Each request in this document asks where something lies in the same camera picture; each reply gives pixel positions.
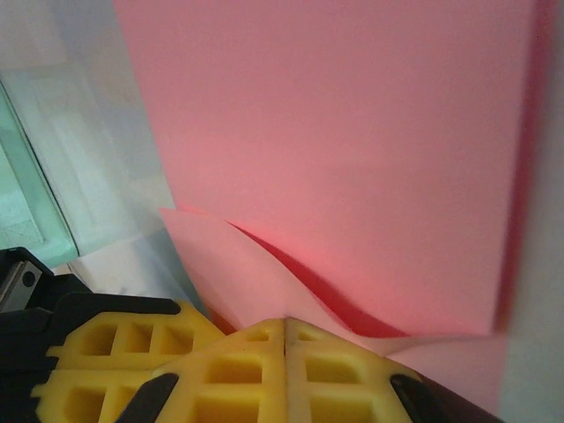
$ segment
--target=yellow foam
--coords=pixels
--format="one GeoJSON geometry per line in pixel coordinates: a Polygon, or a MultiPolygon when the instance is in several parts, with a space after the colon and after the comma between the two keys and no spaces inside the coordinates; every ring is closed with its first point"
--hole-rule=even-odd
{"type": "Polygon", "coordinates": [[[284,321],[236,332],[153,373],[180,379],[157,423],[286,423],[284,321]]]}
{"type": "Polygon", "coordinates": [[[390,384],[411,369],[311,324],[286,319],[288,422],[411,423],[390,384]]]}
{"type": "Polygon", "coordinates": [[[150,378],[146,370],[54,370],[32,397],[41,398],[42,423],[114,423],[150,378]]]}
{"type": "Polygon", "coordinates": [[[177,315],[100,313],[47,355],[61,369],[153,370],[225,336],[190,304],[179,305],[177,315]]]}

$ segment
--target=pink paper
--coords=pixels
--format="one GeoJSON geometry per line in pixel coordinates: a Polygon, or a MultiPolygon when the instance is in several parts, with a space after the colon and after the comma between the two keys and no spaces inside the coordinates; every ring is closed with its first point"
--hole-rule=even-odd
{"type": "Polygon", "coordinates": [[[356,335],[282,263],[235,227],[194,212],[161,213],[196,289],[236,329],[272,317],[297,317],[402,362],[494,411],[505,355],[505,343],[498,338],[356,335]]]}
{"type": "Polygon", "coordinates": [[[442,334],[492,327],[534,3],[115,8],[178,208],[442,334]]]}

